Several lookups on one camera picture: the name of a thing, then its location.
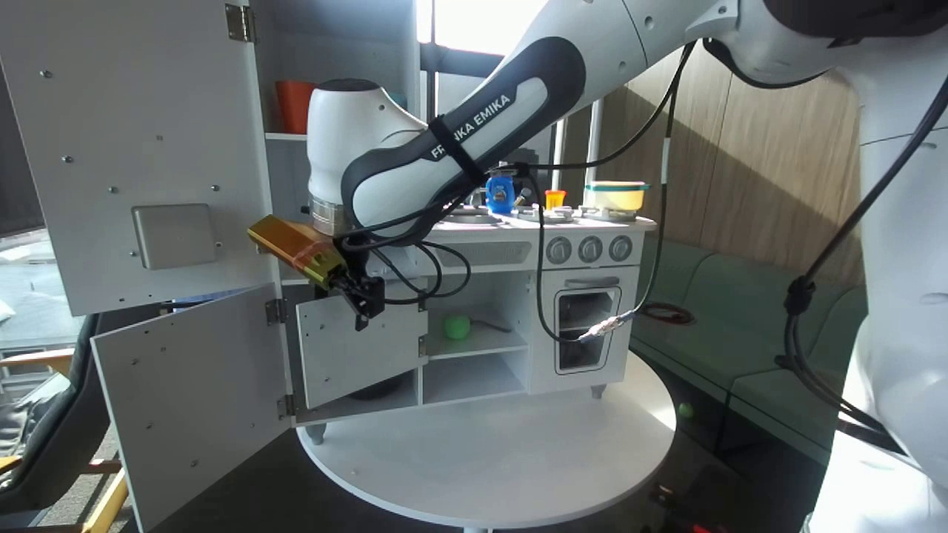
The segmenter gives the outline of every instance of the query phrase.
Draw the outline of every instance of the wall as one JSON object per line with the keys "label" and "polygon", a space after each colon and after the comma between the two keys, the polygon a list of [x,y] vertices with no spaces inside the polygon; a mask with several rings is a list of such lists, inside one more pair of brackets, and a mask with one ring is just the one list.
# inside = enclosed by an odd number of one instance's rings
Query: wall
{"label": "wall", "polygon": [[15,234],[40,226],[41,215],[0,71],[0,234]]}
{"label": "wall", "polygon": [[[601,155],[646,123],[677,64],[678,56],[659,64],[606,101]],[[589,114],[569,123],[569,161],[585,161],[588,126]],[[600,178],[648,182],[648,216],[659,209],[660,133],[663,120],[634,151],[600,170]],[[669,238],[807,269],[854,212],[856,172],[856,101],[841,81],[766,92],[731,77],[705,50],[694,55],[677,109]],[[566,182],[579,200],[580,175]],[[825,272],[856,283],[856,241]]]}

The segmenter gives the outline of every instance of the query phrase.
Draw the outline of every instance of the cabinet door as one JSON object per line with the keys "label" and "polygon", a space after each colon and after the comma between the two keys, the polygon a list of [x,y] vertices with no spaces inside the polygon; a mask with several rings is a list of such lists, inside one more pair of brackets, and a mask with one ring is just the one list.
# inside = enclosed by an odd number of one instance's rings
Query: cabinet door
{"label": "cabinet door", "polygon": [[139,531],[154,531],[292,428],[272,287],[93,342]]}
{"label": "cabinet door", "polygon": [[0,67],[74,315],[257,287],[260,99],[223,0],[3,0]]}

